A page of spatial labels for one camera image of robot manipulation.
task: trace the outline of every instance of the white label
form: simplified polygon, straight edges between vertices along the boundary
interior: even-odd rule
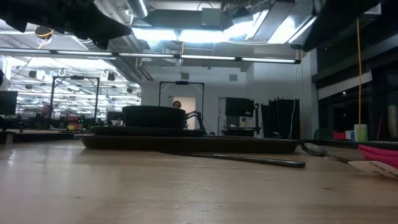
[[[348,162],[351,166],[356,167],[365,172],[382,175],[384,177],[398,180],[398,169],[393,168],[387,164],[377,161],[353,161]]]

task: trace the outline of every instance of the pink object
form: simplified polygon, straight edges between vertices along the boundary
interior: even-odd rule
[[[335,140],[345,140],[346,133],[333,133],[333,139]]]
[[[365,158],[372,161],[383,162],[398,169],[398,151],[378,149],[376,147],[364,145],[359,145],[358,149]]]

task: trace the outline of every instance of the desk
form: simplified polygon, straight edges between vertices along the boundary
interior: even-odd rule
[[[0,223],[397,223],[398,181],[298,151],[256,156],[305,169],[79,141],[14,144],[0,148]]]

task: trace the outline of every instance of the computer screen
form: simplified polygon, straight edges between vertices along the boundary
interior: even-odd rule
[[[0,114],[15,115],[17,108],[17,91],[0,91]]]
[[[123,120],[123,113],[117,111],[110,111],[106,113],[106,120],[107,121],[117,121]]]
[[[253,117],[254,100],[244,98],[226,98],[225,115],[226,116],[245,116]]]

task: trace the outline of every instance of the wall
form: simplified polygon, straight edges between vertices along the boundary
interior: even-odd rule
[[[184,68],[184,72],[190,73],[190,82],[205,83],[204,117],[213,132],[216,133],[218,128],[218,99],[221,97],[250,98],[264,105],[276,98],[301,98],[303,136],[312,138],[318,126],[318,98],[315,85],[311,82],[311,76],[316,73],[316,60],[312,63],[310,57],[311,54],[305,57],[302,65],[254,63],[246,73],[238,68],[209,70],[201,67]],[[159,81],[180,80],[180,68],[149,67],[148,71],[155,81],[142,84],[142,105],[158,105]],[[229,74],[237,74],[238,81],[230,82]],[[201,93],[194,86],[169,85],[162,92],[162,106],[168,106],[170,96],[195,97],[197,109],[201,108]],[[248,126],[254,126],[254,118],[248,119]]]
[[[299,98],[299,86],[295,84],[297,67],[298,65],[290,64],[254,63],[246,73],[245,97],[254,99],[260,105],[268,105],[269,100],[276,98]],[[259,125],[262,127],[261,110]],[[254,117],[248,119],[248,126],[255,126]]]
[[[8,90],[8,83],[11,77],[11,64],[7,62],[7,58],[0,56],[0,69],[4,73],[3,83],[0,85],[0,91]]]
[[[142,105],[158,105],[159,103],[159,82],[180,80],[179,67],[148,67],[150,75],[154,77],[154,82],[144,82],[142,84]],[[246,74],[240,72],[239,68],[211,68],[210,70],[202,67],[187,67],[184,72],[190,74],[190,82],[205,83],[205,99],[203,110],[207,123],[211,131],[217,133],[218,129],[218,98],[220,97],[245,97]],[[238,81],[230,82],[229,74],[237,74]],[[169,85],[162,92],[161,105],[168,106],[168,98],[177,97],[195,97],[196,108],[201,109],[201,93],[192,85],[177,86]]]
[[[301,81],[300,116],[302,125],[302,139],[312,139],[315,130],[319,128],[318,91],[312,82],[312,76],[318,72],[317,51],[313,50],[303,58],[298,69]]]

